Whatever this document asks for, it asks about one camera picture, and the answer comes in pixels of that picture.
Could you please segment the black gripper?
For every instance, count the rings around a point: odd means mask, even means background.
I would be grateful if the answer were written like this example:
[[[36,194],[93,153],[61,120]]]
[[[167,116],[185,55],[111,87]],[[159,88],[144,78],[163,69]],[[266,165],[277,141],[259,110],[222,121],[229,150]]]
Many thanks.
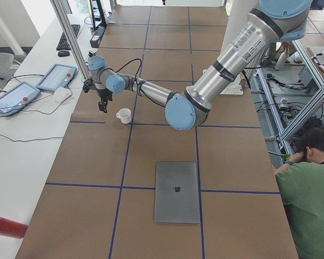
[[[101,98],[101,101],[98,102],[98,108],[101,112],[107,113],[107,103],[112,101],[112,92],[108,89],[97,90],[98,96]]]

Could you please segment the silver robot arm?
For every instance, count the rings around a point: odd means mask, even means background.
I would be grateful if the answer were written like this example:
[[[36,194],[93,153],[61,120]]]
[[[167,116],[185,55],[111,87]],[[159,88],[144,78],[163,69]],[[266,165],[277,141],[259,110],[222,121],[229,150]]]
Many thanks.
[[[186,131],[205,122],[214,99],[266,46],[300,39],[305,35],[311,1],[258,1],[247,15],[247,23],[221,51],[212,65],[192,86],[177,93],[139,77],[114,72],[101,56],[89,59],[88,67],[106,112],[112,94],[135,92],[165,109],[168,124]]]

